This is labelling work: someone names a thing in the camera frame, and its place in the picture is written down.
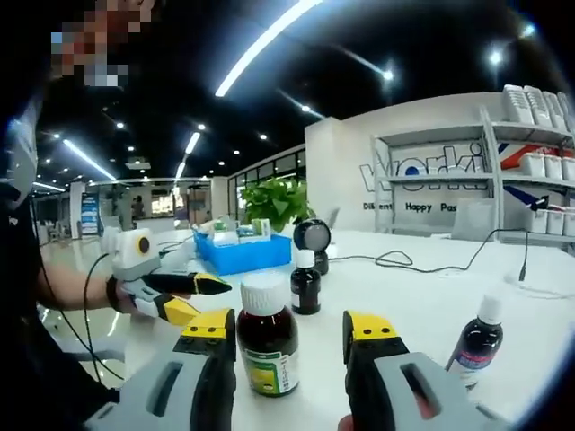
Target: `green label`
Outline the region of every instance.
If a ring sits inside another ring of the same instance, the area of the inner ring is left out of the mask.
[[[243,363],[252,388],[259,393],[281,394],[291,391],[299,383],[297,352],[260,353],[242,351]]]

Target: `brown medicine bottle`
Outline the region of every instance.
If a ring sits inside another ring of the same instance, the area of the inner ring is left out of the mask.
[[[238,344],[252,389],[267,397],[287,395],[299,384],[297,324],[285,306],[285,284],[278,273],[256,273],[241,286]]]

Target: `person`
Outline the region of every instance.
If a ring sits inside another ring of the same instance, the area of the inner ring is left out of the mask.
[[[34,130],[43,87],[51,77],[97,64],[107,48],[126,41],[130,32],[139,31],[141,22],[149,21],[155,0],[98,0],[92,7],[78,8],[86,3],[11,2],[11,15],[25,17],[28,30],[4,38],[9,44],[6,79],[11,88],[4,93],[0,118],[0,177],[4,179],[0,181],[0,279],[3,361],[8,370],[4,387],[9,388],[4,391],[9,392],[7,405],[12,408],[3,411],[3,417],[10,429],[82,429],[102,405],[119,401],[117,391],[96,382],[60,350],[37,313],[37,303],[60,311],[83,309],[86,280],[86,274],[43,263],[33,229],[29,194],[36,178]],[[81,19],[61,20],[68,12],[71,19]],[[61,24],[63,32],[53,32],[55,23]],[[92,277],[87,308],[111,303],[121,312],[136,312],[115,279]]]

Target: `dark glass bottle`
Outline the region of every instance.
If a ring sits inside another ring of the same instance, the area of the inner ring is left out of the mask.
[[[490,295],[483,298],[477,318],[465,325],[447,363],[448,372],[459,374],[469,390],[475,387],[481,370],[491,363],[500,349],[503,341],[500,309],[498,298]]]
[[[314,269],[314,252],[298,250],[296,264],[297,268],[291,273],[291,308],[298,314],[316,314],[322,308],[322,278]]]
[[[242,282],[237,339],[252,389],[282,397],[299,384],[297,324],[284,305],[285,278],[251,274]]]

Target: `metal shelving unit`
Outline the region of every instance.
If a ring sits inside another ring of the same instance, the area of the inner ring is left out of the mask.
[[[493,228],[504,228],[504,189],[505,183],[528,184],[530,186],[540,186],[552,189],[573,190],[575,192],[575,182],[565,180],[555,180],[551,178],[529,177],[501,171],[498,157],[498,146],[500,141],[537,142],[543,146],[550,146],[559,149],[559,154],[563,155],[565,149],[575,148],[573,134],[556,128],[547,128],[534,124],[520,124],[504,121],[492,122],[487,110],[480,107],[481,122],[471,122],[461,125],[448,125],[444,127],[427,129],[409,129],[390,136],[372,137],[372,155],[374,164],[374,181],[376,184],[376,232],[381,229],[391,229],[392,231],[412,231],[416,233],[448,233],[448,226],[435,226],[427,224],[403,224],[395,222],[395,212],[393,221],[390,224],[381,224],[380,203],[380,181],[386,181],[391,185],[392,201],[395,202],[396,186],[412,183],[432,183],[432,182],[456,182],[474,183],[486,181],[491,188],[490,196],[495,201],[495,214]],[[425,145],[444,145],[449,142],[477,141],[483,149],[484,158],[488,164],[489,172],[477,172],[466,174],[425,174],[407,176],[382,176],[377,169],[379,156],[376,151],[376,141],[380,140],[387,144],[388,158],[392,160],[391,151],[410,147]],[[568,204],[569,193],[565,196],[565,204]],[[501,241],[516,241],[525,237],[521,232],[504,232],[498,235]],[[569,243],[575,242],[575,237],[551,235],[546,233],[530,233],[529,238],[539,242]]]

